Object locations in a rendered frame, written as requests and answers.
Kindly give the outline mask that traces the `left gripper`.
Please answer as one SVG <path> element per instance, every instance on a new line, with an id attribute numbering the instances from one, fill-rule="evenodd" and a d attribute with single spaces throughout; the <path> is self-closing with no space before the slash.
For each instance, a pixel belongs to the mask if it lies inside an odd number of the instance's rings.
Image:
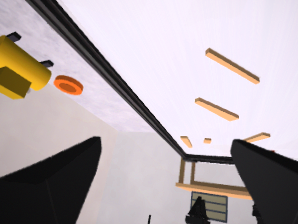
<path id="1" fill-rule="evenodd" d="M 206 224 L 211 223 L 210 221 L 208 221 L 210 219 L 206 215 L 205 200 L 202 199 L 201 196 L 198 196 L 198 198 L 196 199 L 194 205 L 192 206 L 192 208 L 188 212 L 188 215 L 190 215 L 190 216 L 186 215 L 186 217 L 185 217 L 186 224 L 205 224 L 205 220 L 206 220 Z"/>

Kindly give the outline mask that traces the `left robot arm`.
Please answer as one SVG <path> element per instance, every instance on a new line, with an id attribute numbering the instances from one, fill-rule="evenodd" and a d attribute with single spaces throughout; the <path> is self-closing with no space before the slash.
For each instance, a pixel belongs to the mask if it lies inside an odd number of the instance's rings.
<path id="1" fill-rule="evenodd" d="M 255 204 L 252 205 L 253 211 L 252 211 L 252 216 L 256 217 L 257 224 L 265 224 L 263 218 L 261 217 L 259 211 L 257 210 Z"/>

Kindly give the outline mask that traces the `long thin wooden strip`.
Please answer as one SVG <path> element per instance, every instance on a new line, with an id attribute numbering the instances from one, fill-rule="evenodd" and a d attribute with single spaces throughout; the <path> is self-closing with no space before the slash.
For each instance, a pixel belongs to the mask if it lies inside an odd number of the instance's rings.
<path id="1" fill-rule="evenodd" d="M 248 70 L 244 69 L 243 67 L 239 66 L 238 64 L 234 63 L 233 61 L 229 60 L 228 58 L 224 57 L 223 55 L 219 54 L 211 48 L 205 50 L 205 56 L 218 62 L 219 64 L 225 66 L 226 68 L 232 70 L 233 72 L 239 74 L 240 76 L 244 77 L 245 79 L 251 81 L 254 84 L 260 83 L 259 77 L 257 77 L 253 73 L 249 72 Z"/>

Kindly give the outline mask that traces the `tan wooden wedge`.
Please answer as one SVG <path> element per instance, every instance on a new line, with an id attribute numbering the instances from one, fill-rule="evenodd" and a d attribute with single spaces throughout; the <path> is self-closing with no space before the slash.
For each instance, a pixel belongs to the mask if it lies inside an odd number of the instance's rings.
<path id="1" fill-rule="evenodd" d="M 192 144 L 188 138 L 188 136 L 180 136 L 180 139 L 189 147 L 189 148 L 192 148 Z M 187 140 L 188 139 L 188 140 Z M 190 142 L 190 144 L 189 144 Z"/>
<path id="2" fill-rule="evenodd" d="M 262 132 L 262 133 L 254 135 L 254 136 L 245 138 L 243 140 L 251 143 L 251 142 L 255 142 L 255 141 L 270 138 L 270 137 L 271 137 L 271 135 L 269 133 Z"/>
<path id="3" fill-rule="evenodd" d="M 218 105 L 215 105 L 207 100 L 204 100 L 200 97 L 195 99 L 195 103 L 198 104 L 199 106 L 219 115 L 220 117 L 228 120 L 228 121 L 233 121 L 239 119 L 239 115 L 226 110 Z"/>

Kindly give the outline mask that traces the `small tan wooden block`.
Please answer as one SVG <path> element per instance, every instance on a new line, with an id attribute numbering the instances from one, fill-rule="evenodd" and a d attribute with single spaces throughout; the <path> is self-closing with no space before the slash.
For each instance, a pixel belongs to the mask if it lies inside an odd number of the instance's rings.
<path id="1" fill-rule="evenodd" d="M 212 141 L 212 138 L 204 138 L 204 143 L 210 144 Z"/>

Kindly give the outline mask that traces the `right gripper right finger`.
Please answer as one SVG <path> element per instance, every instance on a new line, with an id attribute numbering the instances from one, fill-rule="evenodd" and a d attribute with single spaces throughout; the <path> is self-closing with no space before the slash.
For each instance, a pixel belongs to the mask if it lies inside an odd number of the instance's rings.
<path id="1" fill-rule="evenodd" d="M 230 154 L 265 224 L 298 224 L 298 161 L 242 139 Z"/>

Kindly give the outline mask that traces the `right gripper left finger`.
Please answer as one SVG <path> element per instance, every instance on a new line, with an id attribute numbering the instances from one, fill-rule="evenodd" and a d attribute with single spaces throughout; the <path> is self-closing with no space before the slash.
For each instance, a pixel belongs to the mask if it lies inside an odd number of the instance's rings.
<path id="1" fill-rule="evenodd" d="M 101 153 L 93 136 L 0 177 L 0 224 L 76 224 Z"/>

